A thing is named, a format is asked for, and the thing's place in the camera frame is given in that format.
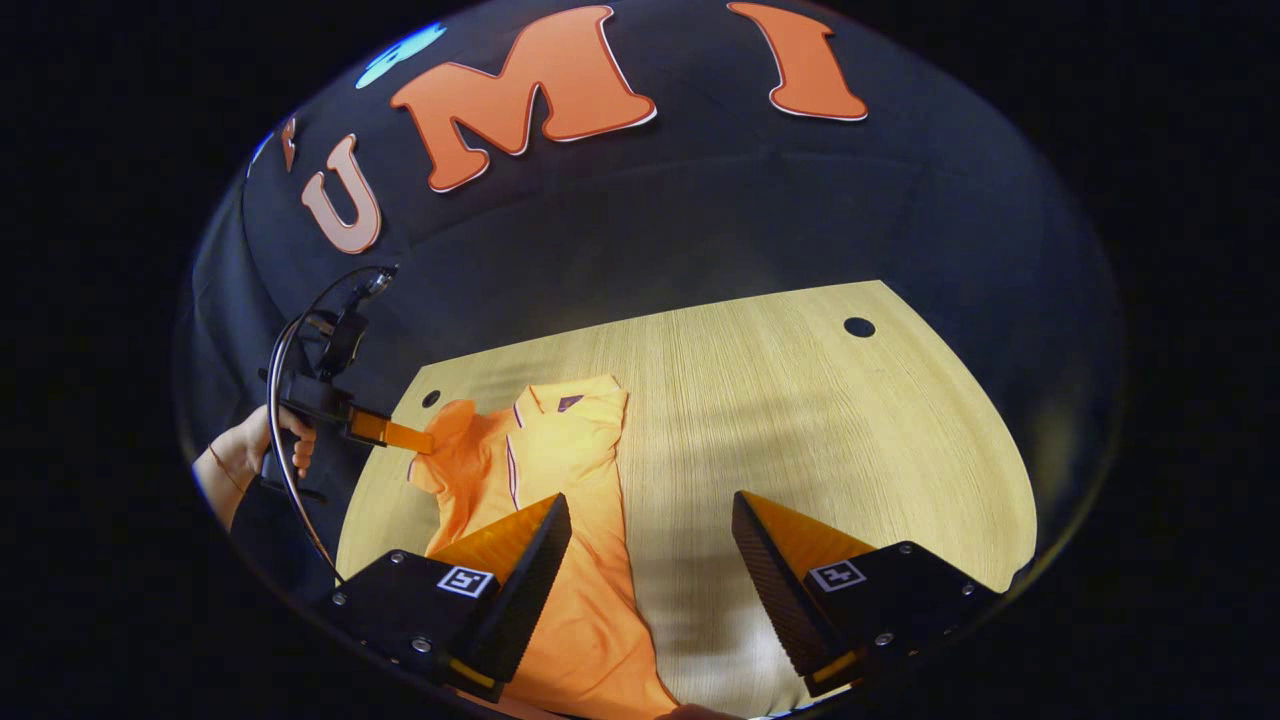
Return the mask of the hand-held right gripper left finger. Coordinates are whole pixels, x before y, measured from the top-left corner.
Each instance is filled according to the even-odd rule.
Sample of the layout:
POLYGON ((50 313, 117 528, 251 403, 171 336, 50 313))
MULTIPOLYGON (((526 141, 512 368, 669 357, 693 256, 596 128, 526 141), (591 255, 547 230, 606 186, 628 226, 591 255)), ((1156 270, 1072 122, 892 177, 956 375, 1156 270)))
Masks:
POLYGON ((572 537, 545 497, 433 556, 392 550, 317 602, 335 633, 431 685, 497 702, 515 679, 572 537))

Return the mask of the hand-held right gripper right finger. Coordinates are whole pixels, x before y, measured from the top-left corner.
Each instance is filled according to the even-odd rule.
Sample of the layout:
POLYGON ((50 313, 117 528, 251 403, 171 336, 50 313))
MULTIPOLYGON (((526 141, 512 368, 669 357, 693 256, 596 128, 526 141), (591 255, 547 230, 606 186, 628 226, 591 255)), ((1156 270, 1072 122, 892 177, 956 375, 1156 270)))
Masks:
POLYGON ((1001 598, 924 544, 873 547, 746 491, 733 496, 732 536, 781 647, 813 696, 905 673, 1001 598))

